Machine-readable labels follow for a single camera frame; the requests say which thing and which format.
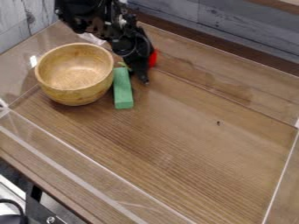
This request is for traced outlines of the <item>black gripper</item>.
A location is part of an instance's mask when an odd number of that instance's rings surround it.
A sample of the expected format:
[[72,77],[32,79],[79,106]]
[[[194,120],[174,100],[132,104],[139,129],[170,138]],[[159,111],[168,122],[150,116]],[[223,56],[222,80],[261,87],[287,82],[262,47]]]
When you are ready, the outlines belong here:
[[115,25],[108,25],[104,40],[110,43],[112,52],[123,58],[138,79],[147,84],[150,82],[147,72],[155,48],[144,28],[139,25],[127,25],[120,29]]

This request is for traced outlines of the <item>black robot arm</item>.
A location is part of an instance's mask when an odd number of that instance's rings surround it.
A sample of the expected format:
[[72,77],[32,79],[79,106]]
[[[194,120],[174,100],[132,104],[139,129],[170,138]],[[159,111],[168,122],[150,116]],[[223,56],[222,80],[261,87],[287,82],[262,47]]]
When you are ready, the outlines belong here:
[[114,54],[147,84],[155,47],[136,15],[128,12],[127,0],[55,0],[54,11],[78,34],[90,33],[108,42]]

